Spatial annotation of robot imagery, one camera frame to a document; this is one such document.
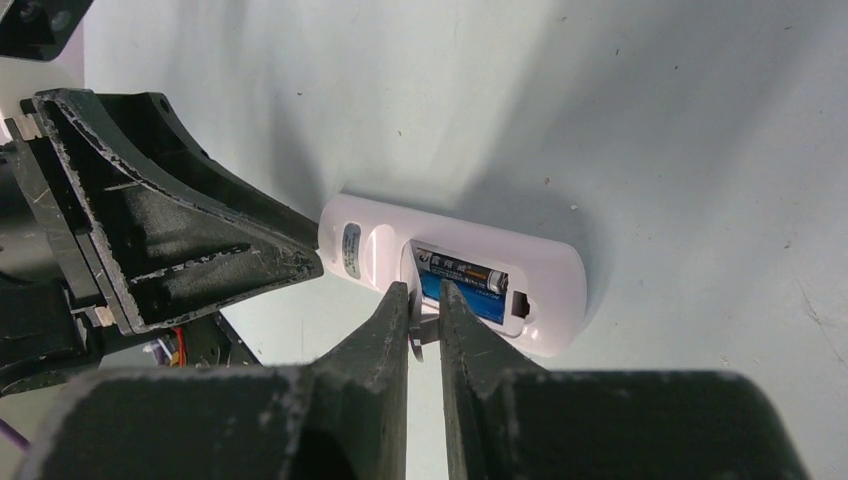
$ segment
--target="screw hole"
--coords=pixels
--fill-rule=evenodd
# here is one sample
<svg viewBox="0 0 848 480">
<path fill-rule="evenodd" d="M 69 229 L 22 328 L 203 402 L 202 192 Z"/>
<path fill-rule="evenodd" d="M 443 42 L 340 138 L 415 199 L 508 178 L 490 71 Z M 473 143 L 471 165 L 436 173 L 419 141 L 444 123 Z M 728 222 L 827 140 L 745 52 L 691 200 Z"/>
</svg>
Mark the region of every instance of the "screw hole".
<svg viewBox="0 0 848 480">
<path fill-rule="evenodd" d="M 50 19 L 50 29 L 54 32 L 61 32 L 68 28 L 71 23 L 71 12 L 62 10 Z"/>
<path fill-rule="evenodd" d="M 26 2 L 21 6 L 20 17 L 25 23 L 29 23 L 38 17 L 43 7 L 38 2 Z"/>
</svg>

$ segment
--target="aa battery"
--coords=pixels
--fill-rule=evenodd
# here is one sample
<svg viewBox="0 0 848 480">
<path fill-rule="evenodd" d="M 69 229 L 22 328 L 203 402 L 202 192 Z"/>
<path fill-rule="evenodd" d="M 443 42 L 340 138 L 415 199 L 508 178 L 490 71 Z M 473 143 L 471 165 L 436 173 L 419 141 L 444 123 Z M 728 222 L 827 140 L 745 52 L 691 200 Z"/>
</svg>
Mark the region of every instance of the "aa battery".
<svg viewBox="0 0 848 480">
<path fill-rule="evenodd" d="M 425 297 L 439 301 L 442 277 L 430 272 L 419 272 L 419 274 L 421 275 L 421 293 Z M 456 287 L 462 292 L 474 315 L 503 325 L 504 311 L 506 310 L 505 296 L 482 288 L 472 287 L 462 282 L 456 282 Z"/>
<path fill-rule="evenodd" d="M 499 295 L 506 293 L 506 287 L 509 284 L 509 275 L 504 272 L 424 248 L 415 249 L 415 262 L 419 271 L 434 273 L 440 277 L 467 283 Z"/>
</svg>

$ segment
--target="white table surface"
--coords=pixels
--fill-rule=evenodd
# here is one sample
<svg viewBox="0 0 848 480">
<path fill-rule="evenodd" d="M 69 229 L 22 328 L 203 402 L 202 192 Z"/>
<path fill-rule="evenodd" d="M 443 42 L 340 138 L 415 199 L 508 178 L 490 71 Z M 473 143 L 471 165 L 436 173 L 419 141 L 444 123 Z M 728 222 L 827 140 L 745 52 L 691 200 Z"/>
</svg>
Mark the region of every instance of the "white table surface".
<svg viewBox="0 0 848 480">
<path fill-rule="evenodd" d="M 839 0 L 100 0 L 85 74 L 166 93 L 313 219 L 346 191 L 571 243 L 591 322 L 544 366 L 742 372 L 845 478 L 846 25 Z M 226 313 L 264 362 L 308 362 L 378 300 L 325 276 Z M 408 477 L 446 478 L 425 354 Z"/>
</svg>

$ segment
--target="orange wire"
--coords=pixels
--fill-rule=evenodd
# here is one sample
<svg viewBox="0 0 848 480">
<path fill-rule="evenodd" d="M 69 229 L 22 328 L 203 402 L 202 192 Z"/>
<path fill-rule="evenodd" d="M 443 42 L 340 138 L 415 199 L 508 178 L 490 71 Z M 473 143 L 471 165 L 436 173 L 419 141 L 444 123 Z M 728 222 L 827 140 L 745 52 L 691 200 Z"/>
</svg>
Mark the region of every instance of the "orange wire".
<svg viewBox="0 0 848 480">
<path fill-rule="evenodd" d="M 183 337 L 183 327 L 177 327 L 174 329 L 177 332 L 177 349 L 180 353 L 180 366 L 186 366 L 186 358 L 185 358 L 185 337 Z"/>
</svg>

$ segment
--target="wire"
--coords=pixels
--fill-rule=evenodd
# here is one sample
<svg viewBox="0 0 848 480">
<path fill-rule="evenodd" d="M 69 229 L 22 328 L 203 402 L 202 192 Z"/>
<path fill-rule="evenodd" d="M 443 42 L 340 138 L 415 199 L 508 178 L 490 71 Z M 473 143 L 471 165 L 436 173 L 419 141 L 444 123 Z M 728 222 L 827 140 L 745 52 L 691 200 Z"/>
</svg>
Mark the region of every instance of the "wire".
<svg viewBox="0 0 848 480">
<path fill-rule="evenodd" d="M 21 432 L 15 430 L 14 427 L 6 423 L 6 421 L 2 418 L 0 418 L 0 433 L 2 433 L 7 440 L 12 442 L 16 447 L 18 447 L 20 451 L 26 452 L 27 450 L 29 450 L 29 440 L 27 440 L 26 437 L 21 435 Z"/>
<path fill-rule="evenodd" d="M 180 352 L 180 366 L 186 366 L 186 358 L 185 358 L 185 336 L 183 336 L 183 327 L 177 327 L 174 329 L 177 332 L 177 343 L 179 344 L 179 352 Z"/>
</svg>

